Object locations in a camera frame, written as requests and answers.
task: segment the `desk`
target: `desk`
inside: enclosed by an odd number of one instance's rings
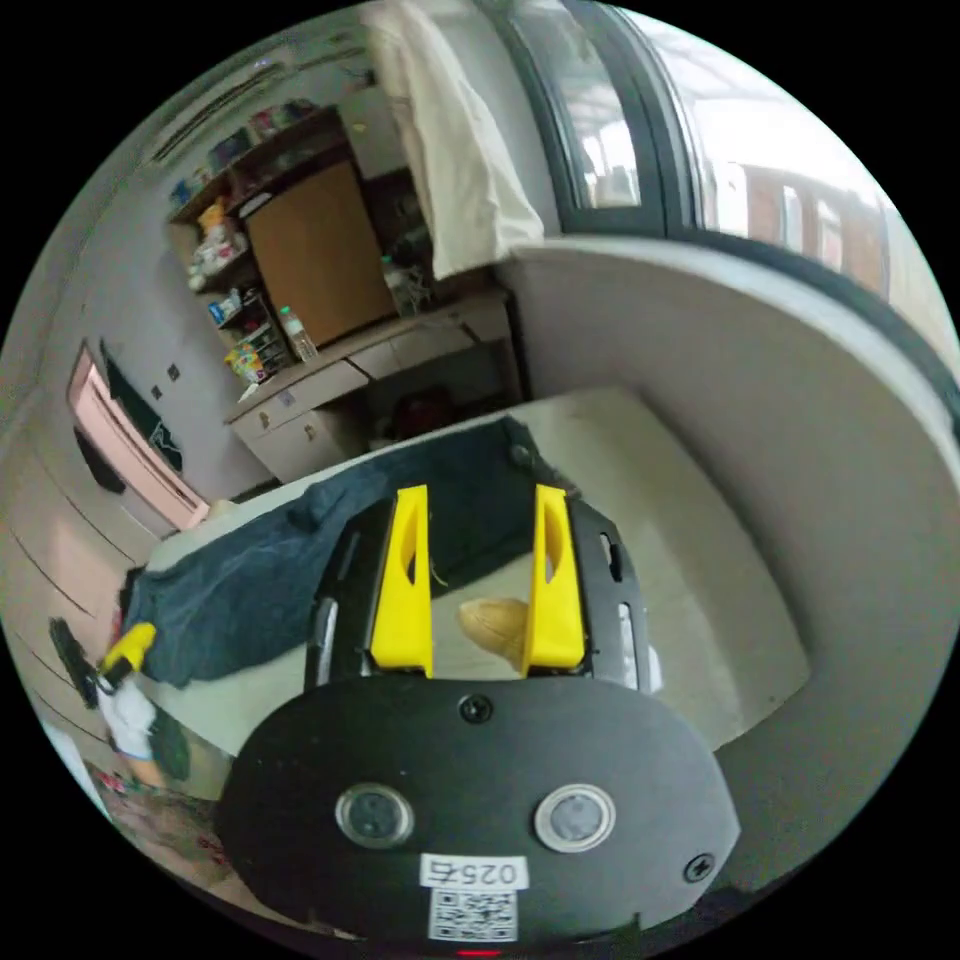
[[[369,396],[378,381],[396,382],[417,368],[417,377],[424,373],[428,377],[414,389],[432,385],[438,370],[436,364],[431,370],[431,361],[446,358],[449,365],[456,362],[454,355],[462,359],[474,351],[474,359],[479,359],[476,352],[486,353],[486,366],[495,372],[487,377],[483,397],[507,397],[504,403],[518,403],[520,372],[505,300],[506,291],[491,288],[344,337],[313,360],[271,377],[237,403],[224,422],[278,480],[291,483],[366,449],[369,437],[354,416],[351,398],[356,400],[364,388],[370,388]],[[457,392],[455,382],[440,379]]]
[[[657,696],[713,749],[759,723],[803,685],[807,658],[772,577],[720,494],[645,405],[631,394],[600,390],[507,412],[527,425],[546,460],[617,524],[647,602],[648,635],[664,681]],[[427,436],[408,443],[429,441]],[[287,484],[177,534],[159,544],[148,569],[171,566],[345,466]],[[437,677],[516,677],[461,634],[456,611],[473,597],[526,599],[529,578],[530,559],[523,557],[434,601]],[[236,756],[273,710],[301,692],[304,656],[297,648],[263,666],[184,690],[141,679],[163,709]]]

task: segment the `pink door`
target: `pink door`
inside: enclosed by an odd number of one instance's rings
[[[196,526],[210,510],[140,435],[110,397],[110,388],[84,345],[77,358],[67,400],[87,439],[123,481],[178,530]]]

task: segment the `plastic bottle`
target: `plastic bottle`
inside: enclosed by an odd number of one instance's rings
[[[416,313],[410,299],[407,275],[393,262],[392,257],[381,257],[380,263],[383,267],[383,279],[386,281],[390,296],[393,297],[393,305],[397,309],[397,316],[409,317]]]
[[[307,331],[303,329],[300,318],[289,307],[280,308],[280,322],[283,324],[283,329],[287,331],[294,351],[304,363],[317,356],[317,348],[307,336]]]

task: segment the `number label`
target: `number label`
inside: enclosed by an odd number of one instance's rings
[[[442,890],[526,890],[530,886],[526,857],[456,857],[424,853],[420,886]]]

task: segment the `white curtain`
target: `white curtain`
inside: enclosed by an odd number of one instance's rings
[[[490,110],[416,0],[366,4],[360,18],[433,238],[438,280],[543,239]]]

